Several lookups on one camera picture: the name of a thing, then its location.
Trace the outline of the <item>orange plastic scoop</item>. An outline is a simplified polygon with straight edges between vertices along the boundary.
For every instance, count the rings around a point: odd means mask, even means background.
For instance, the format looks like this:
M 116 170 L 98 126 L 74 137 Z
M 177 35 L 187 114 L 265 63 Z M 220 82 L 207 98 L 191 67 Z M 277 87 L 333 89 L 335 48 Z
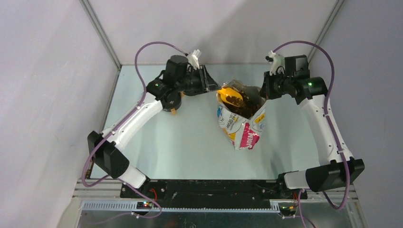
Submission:
M 231 87 L 222 88 L 217 94 L 223 102 L 232 106 L 241 107 L 244 104 L 242 95 Z

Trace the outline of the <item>pet food bag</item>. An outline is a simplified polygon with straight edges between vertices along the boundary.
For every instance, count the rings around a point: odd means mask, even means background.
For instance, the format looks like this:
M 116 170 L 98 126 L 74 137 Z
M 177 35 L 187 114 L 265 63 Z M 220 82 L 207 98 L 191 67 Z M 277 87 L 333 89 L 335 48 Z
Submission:
M 222 88 L 231 87 L 242 96 L 260 96 L 261 88 L 245 85 L 240 80 L 233 79 L 225 83 Z M 263 106 L 249 119 L 232 113 L 216 93 L 218 102 L 217 119 L 219 127 L 224 131 L 236 150 L 253 149 L 258 143 L 265 125 L 266 99 Z

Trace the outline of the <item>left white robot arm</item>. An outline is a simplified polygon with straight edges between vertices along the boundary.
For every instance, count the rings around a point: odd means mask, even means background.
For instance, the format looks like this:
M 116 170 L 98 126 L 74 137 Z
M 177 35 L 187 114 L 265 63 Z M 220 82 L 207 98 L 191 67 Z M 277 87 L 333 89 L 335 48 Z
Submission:
M 161 111 L 173 112 L 182 104 L 183 95 L 195 96 L 221 89 L 195 57 L 171 56 L 159 75 L 150 81 L 140 100 L 118 121 L 101 133 L 92 131 L 88 137 L 89 158 L 109 177 L 132 186 L 139 198 L 150 192 L 149 178 L 130 164 L 123 154 L 131 138 L 152 117 Z

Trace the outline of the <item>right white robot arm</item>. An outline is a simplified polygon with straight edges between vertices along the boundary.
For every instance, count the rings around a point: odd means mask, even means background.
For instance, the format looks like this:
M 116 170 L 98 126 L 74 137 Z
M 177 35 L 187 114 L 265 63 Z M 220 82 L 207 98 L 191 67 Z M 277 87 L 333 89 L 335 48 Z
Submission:
M 296 189 L 322 192 L 352 184 L 365 165 L 353 157 L 337 128 L 323 78 L 310 76 L 305 55 L 284 57 L 270 52 L 266 60 L 271 66 L 264 73 L 260 96 L 274 100 L 290 95 L 295 99 L 310 126 L 319 160 L 317 167 L 279 175 L 282 182 L 276 186 L 277 194 L 288 199 Z

